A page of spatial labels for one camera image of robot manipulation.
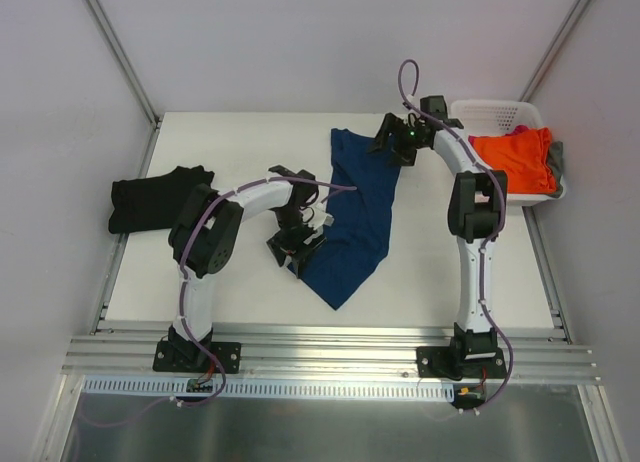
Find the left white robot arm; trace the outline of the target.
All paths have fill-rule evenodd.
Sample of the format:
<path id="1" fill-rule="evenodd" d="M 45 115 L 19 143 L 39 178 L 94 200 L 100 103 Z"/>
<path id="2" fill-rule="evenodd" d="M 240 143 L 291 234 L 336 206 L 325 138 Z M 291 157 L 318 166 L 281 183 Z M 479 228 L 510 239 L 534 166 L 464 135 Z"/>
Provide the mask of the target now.
<path id="1" fill-rule="evenodd" d="M 326 241 L 328 215 L 303 215 L 319 196 L 319 186 L 312 173 L 278 165 L 265 178 L 235 189 L 219 193 L 199 185 L 192 191 L 169 235 L 181 282 L 168 343 L 186 369 L 199 370 L 209 361 L 215 275 L 230 261 L 241 225 L 272 212 L 278 231 L 267 247 L 278 266 L 289 266 L 301 277 Z"/>

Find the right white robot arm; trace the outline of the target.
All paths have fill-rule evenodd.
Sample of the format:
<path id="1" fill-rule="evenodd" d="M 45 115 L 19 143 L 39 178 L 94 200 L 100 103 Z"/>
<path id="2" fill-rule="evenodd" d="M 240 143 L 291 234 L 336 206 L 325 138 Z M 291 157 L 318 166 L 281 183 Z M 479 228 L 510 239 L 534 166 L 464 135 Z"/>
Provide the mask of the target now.
<path id="1" fill-rule="evenodd" d="M 458 246 L 461 289 L 449 342 L 416 349 L 419 376 L 504 380 L 508 364 L 490 292 L 494 247 L 506 222 L 507 174 L 480 160 L 442 96 L 421 99 L 420 109 L 404 118 L 385 114 L 368 151 L 389 149 L 393 165 L 409 167 L 422 148 L 433 150 L 454 176 L 447 226 Z"/>

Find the blue t shirt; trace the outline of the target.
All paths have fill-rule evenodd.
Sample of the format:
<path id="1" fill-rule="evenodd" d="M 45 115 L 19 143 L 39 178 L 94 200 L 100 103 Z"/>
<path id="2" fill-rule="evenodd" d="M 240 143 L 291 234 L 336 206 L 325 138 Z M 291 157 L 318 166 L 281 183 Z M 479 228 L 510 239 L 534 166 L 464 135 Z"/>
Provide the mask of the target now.
<path id="1" fill-rule="evenodd" d="M 329 307 L 340 309 L 389 253 L 392 206 L 400 168 L 391 152 L 369 152 L 373 140 L 332 129 L 331 182 L 353 186 L 327 202 L 333 224 L 326 242 L 311 256 L 301 280 Z"/>

